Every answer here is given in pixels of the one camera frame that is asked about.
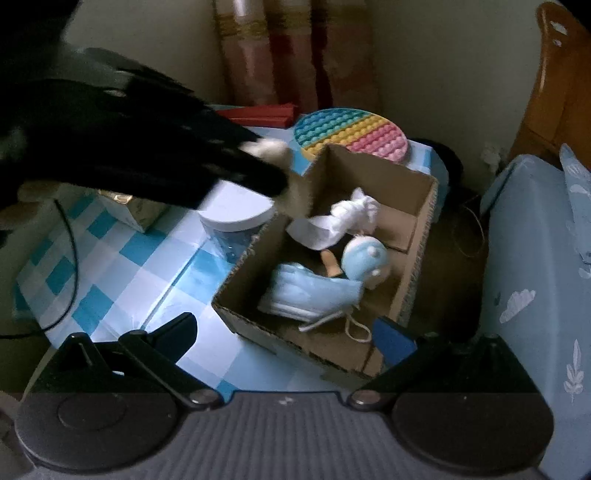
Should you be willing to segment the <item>pink gold curtain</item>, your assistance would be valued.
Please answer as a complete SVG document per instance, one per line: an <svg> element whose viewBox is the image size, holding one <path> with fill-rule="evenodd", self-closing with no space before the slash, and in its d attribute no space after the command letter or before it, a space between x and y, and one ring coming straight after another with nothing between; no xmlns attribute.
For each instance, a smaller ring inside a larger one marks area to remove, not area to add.
<svg viewBox="0 0 591 480"><path fill-rule="evenodd" d="M366 2L216 1L214 12L236 105L380 110Z"/></svg>

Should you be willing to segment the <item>gold tissue pack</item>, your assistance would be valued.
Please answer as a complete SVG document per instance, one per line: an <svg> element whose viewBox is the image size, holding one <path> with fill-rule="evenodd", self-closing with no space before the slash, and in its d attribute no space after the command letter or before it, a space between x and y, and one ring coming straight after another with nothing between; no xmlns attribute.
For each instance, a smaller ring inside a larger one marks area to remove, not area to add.
<svg viewBox="0 0 591 480"><path fill-rule="evenodd" d="M119 222L145 233L167 211L168 205L105 190L98 190L98 199L107 212Z"/></svg>

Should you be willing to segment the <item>white cloth bunny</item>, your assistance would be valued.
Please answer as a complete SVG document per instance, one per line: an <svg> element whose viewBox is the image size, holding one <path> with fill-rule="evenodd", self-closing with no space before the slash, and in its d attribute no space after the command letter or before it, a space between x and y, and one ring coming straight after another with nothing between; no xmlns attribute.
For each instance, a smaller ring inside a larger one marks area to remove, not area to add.
<svg viewBox="0 0 591 480"><path fill-rule="evenodd" d="M356 188L349 200L332 204L328 215L297 219L287 226L287 235L305 248L322 251L335 246L346 234L372 234L378 224L381 204Z"/></svg>

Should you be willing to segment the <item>blue floral bedsheet mattress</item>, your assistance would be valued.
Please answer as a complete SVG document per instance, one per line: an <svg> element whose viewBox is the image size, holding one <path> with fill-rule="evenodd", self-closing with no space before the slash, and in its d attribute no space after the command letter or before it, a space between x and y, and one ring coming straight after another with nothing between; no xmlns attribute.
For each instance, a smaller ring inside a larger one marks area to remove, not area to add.
<svg viewBox="0 0 591 480"><path fill-rule="evenodd" d="M590 267L577 250L564 173L520 155L483 197L489 220L481 328L499 334L543 394L554 479L590 476Z"/></svg>

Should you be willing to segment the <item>light blue face mask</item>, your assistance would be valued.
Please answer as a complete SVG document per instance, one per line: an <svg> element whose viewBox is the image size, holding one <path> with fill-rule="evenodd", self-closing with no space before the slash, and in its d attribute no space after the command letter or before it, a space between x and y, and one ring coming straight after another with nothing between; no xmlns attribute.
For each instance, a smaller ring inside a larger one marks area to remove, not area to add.
<svg viewBox="0 0 591 480"><path fill-rule="evenodd" d="M360 307L364 293L361 281L329 278L301 264L283 263L273 270L269 288L257 309L267 315L300 322L301 333L345 318L346 336L367 344L373 340L370 328L353 318L353 311Z"/></svg>

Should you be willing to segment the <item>pale blue round plush toy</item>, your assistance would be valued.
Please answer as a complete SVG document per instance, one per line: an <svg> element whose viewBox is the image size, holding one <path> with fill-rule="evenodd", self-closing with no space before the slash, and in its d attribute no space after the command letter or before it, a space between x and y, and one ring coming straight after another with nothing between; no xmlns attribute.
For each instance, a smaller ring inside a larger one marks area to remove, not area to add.
<svg viewBox="0 0 591 480"><path fill-rule="evenodd" d="M342 252L341 268L346 278L363 282L366 289L374 290L390 275L388 250L375 237L356 236Z"/></svg>

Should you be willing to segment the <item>rainbow round pop-it toy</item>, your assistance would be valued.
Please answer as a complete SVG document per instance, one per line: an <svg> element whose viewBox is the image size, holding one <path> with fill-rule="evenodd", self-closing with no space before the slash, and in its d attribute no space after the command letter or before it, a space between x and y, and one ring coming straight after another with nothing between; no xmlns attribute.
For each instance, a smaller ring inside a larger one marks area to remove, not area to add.
<svg viewBox="0 0 591 480"><path fill-rule="evenodd" d="M329 108L304 115L294 125L294 140L311 162L329 144L394 163L403 162L409 148L407 137L394 122L355 108Z"/></svg>

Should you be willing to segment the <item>clear jar with white lid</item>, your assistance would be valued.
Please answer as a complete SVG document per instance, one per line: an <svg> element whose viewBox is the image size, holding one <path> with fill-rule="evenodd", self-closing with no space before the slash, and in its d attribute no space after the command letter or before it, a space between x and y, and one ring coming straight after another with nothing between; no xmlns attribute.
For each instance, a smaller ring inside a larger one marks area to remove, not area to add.
<svg viewBox="0 0 591 480"><path fill-rule="evenodd" d="M235 262L274 214L270 198L228 181L219 181L197 214L207 235L228 262Z"/></svg>

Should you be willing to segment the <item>wooden bed headboard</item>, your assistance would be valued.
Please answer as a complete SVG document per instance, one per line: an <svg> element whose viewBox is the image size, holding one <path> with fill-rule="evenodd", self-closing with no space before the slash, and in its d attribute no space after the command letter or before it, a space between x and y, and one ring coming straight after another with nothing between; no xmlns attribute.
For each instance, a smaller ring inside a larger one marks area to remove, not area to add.
<svg viewBox="0 0 591 480"><path fill-rule="evenodd" d="M558 167L564 144L590 166L590 33L567 8L552 2L536 11L540 63L509 157L535 155Z"/></svg>

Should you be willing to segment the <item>orange rubber squeeze toy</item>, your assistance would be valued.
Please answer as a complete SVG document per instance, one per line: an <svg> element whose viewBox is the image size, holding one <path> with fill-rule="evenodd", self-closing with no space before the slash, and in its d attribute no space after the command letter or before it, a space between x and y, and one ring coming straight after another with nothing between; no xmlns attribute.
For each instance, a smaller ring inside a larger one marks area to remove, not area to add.
<svg viewBox="0 0 591 480"><path fill-rule="evenodd" d="M328 249L322 250L321 252L322 264L325 266L325 273L329 278L339 277L342 274L341 267L339 267L339 261L335 258Z"/></svg>

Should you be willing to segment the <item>blue floral pillow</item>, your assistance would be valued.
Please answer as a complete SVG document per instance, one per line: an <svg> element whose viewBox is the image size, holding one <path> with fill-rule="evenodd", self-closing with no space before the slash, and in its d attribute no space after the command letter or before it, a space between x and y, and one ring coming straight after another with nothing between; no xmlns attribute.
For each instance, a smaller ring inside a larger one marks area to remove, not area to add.
<svg viewBox="0 0 591 480"><path fill-rule="evenodd" d="M562 144L559 159L564 171L567 194L572 211L569 226L573 236L574 248L580 257L579 275L590 279L590 170L576 157L573 150Z"/></svg>

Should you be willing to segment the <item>red folded fan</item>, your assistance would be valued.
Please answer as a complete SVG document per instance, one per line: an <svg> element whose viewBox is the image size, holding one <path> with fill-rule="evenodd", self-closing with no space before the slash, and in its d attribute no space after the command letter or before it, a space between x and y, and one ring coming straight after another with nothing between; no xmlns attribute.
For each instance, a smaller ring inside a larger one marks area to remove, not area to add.
<svg viewBox="0 0 591 480"><path fill-rule="evenodd" d="M259 105L218 108L217 113L242 126L287 129L297 121L298 108L294 104Z"/></svg>

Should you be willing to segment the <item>open cardboard box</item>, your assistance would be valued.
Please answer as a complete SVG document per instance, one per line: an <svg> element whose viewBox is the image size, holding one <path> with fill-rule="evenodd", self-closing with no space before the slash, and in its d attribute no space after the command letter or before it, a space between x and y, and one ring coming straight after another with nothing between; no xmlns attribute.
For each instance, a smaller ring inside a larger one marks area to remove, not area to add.
<svg viewBox="0 0 591 480"><path fill-rule="evenodd" d="M307 219L276 215L216 292L228 328L359 378L385 359L377 328L408 323L437 180L370 154L331 145L304 174Z"/></svg>

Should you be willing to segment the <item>white wall plug adapter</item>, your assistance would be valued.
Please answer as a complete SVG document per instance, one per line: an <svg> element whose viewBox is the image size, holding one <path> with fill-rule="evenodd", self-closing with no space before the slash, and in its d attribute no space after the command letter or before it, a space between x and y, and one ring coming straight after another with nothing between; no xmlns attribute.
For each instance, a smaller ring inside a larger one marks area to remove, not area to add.
<svg viewBox="0 0 591 480"><path fill-rule="evenodd" d="M495 145L486 145L481 152L480 158L489 171L495 174L503 159L502 150Z"/></svg>

